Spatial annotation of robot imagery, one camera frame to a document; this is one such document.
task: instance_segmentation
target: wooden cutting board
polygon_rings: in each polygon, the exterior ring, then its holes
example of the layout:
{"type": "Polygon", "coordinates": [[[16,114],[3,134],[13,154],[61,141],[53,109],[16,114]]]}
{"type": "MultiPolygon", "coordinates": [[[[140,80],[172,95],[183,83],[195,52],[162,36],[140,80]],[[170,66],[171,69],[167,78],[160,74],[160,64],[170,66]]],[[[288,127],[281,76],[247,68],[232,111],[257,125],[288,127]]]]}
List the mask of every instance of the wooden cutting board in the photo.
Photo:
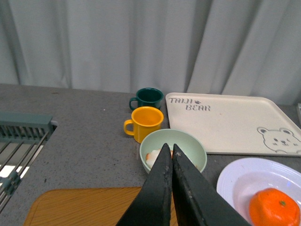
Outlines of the wooden cutting board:
{"type": "MultiPolygon", "coordinates": [[[[32,204],[24,226],[114,226],[140,189],[122,187],[51,190],[32,204]]],[[[170,225],[178,225],[173,200],[170,225]]]]}

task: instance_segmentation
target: bowl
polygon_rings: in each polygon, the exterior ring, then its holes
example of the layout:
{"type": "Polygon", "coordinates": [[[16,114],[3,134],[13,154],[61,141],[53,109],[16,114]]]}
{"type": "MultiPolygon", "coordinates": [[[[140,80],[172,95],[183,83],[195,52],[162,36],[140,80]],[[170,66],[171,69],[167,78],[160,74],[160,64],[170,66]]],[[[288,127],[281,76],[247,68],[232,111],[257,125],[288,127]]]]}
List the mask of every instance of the bowl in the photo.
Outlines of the bowl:
{"type": "Polygon", "coordinates": [[[140,159],[147,173],[150,172],[150,168],[146,164],[146,154],[161,149],[164,143],[168,144],[170,150],[177,144],[200,172],[204,170],[207,154],[195,137],[177,129],[159,129],[146,136],[140,145],[140,159]]]}

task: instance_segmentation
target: plate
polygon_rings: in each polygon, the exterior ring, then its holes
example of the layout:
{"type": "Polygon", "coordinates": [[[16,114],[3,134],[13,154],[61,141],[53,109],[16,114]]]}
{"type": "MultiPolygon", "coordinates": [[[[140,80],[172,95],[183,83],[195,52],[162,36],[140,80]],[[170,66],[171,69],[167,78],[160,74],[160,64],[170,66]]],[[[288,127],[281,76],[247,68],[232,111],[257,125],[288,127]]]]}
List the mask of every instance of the plate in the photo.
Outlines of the plate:
{"type": "Polygon", "coordinates": [[[271,160],[243,158],[230,163],[221,172],[216,190],[251,223],[249,201],[256,192],[268,187],[286,193],[301,209],[301,173],[271,160]]]}

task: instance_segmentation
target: gray countertop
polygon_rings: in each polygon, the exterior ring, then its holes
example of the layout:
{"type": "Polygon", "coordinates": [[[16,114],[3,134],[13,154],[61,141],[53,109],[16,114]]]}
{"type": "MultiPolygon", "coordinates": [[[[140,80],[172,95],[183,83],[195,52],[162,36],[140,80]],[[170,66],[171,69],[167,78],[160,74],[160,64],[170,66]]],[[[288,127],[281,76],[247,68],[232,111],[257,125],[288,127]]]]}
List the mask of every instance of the gray countertop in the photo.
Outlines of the gray countertop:
{"type": "MultiPolygon", "coordinates": [[[[139,144],[123,132],[134,94],[0,84],[0,111],[50,114],[58,126],[0,214],[22,225],[41,194],[60,188],[141,186],[147,177],[139,144]]],[[[299,127],[295,106],[279,106],[299,127]]],[[[166,104],[162,128],[169,128],[166,104]]],[[[216,187],[222,169],[246,155],[208,155],[205,178],[216,187]]],[[[299,157],[266,157],[301,172],[299,157]]]]}

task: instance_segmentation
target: bear illustration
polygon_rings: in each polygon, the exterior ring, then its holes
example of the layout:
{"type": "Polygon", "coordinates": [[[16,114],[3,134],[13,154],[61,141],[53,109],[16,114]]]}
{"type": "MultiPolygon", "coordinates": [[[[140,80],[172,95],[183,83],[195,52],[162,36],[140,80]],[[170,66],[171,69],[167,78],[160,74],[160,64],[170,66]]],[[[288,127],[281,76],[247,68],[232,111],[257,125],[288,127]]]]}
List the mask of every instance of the bear illustration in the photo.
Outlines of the bear illustration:
{"type": "Polygon", "coordinates": [[[269,149],[275,152],[301,154],[301,141],[289,129],[268,130],[258,127],[257,131],[262,134],[263,142],[269,149]]]}

